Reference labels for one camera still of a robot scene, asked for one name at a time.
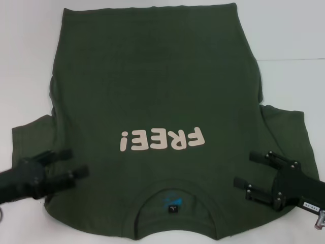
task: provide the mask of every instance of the t-shirt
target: t-shirt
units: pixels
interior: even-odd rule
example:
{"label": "t-shirt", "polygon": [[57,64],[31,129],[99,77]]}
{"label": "t-shirt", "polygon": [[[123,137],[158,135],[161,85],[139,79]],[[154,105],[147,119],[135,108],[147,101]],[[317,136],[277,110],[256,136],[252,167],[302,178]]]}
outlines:
{"label": "t-shirt", "polygon": [[13,166],[71,148],[49,177],[90,177],[45,208],[89,233],[140,239],[187,230],[213,239],[287,213],[246,201],[235,176],[267,190],[276,170],[251,150],[298,160],[318,178],[302,112],[260,105],[261,74],[236,4],[63,12],[52,115],[13,129]]}

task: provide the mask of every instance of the black clamp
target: black clamp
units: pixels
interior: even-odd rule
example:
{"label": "black clamp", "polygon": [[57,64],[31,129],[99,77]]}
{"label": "black clamp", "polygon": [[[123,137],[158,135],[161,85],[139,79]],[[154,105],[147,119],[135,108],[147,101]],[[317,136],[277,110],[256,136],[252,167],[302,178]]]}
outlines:
{"label": "black clamp", "polygon": [[324,226],[325,182],[306,176],[301,171],[301,164],[298,161],[287,159],[272,151],[264,156],[251,152],[249,159],[277,169],[278,173],[273,181],[271,192],[235,177],[234,187],[245,190],[247,200],[268,205],[276,211],[281,211],[289,205],[300,207],[319,215],[316,229]]}

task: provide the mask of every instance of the white background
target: white background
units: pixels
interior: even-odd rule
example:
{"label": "white background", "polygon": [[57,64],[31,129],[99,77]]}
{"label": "white background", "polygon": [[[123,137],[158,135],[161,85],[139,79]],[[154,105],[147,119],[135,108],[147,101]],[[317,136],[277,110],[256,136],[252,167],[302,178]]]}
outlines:
{"label": "white background", "polygon": [[[0,171],[11,167],[11,128],[50,114],[49,81],[63,8],[89,10],[231,1],[166,0],[0,0]],[[325,181],[325,1],[235,1],[263,77],[264,104],[305,112],[320,179]],[[51,218],[39,201],[3,204],[0,243],[135,243],[87,234]],[[324,243],[314,229],[316,215],[295,208],[262,227],[219,243]],[[168,231],[137,243],[216,243],[200,234]]]}

